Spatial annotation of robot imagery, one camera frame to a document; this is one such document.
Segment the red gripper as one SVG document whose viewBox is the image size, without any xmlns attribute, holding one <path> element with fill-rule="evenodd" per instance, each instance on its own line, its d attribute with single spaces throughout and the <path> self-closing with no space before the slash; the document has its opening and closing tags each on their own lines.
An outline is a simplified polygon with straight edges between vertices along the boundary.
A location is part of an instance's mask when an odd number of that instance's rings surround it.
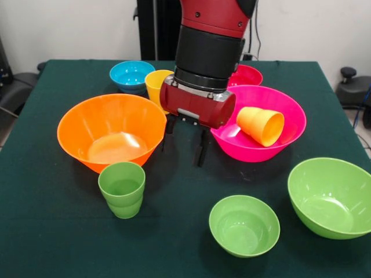
<svg viewBox="0 0 371 278">
<path fill-rule="evenodd" d="M 173 74 L 165 78 L 159 99 L 161 107 L 172 114 L 166 116 L 162 152 L 169 152 L 173 144 L 176 116 L 187 116 L 203 126 L 218 129 L 229 121 L 237 100 L 236 95 L 228 90 L 214 93 L 182 85 Z M 197 167 L 202 167 L 205 161 L 209 137 L 209 129 L 203 128 L 194 155 L 194 165 Z"/>
</svg>

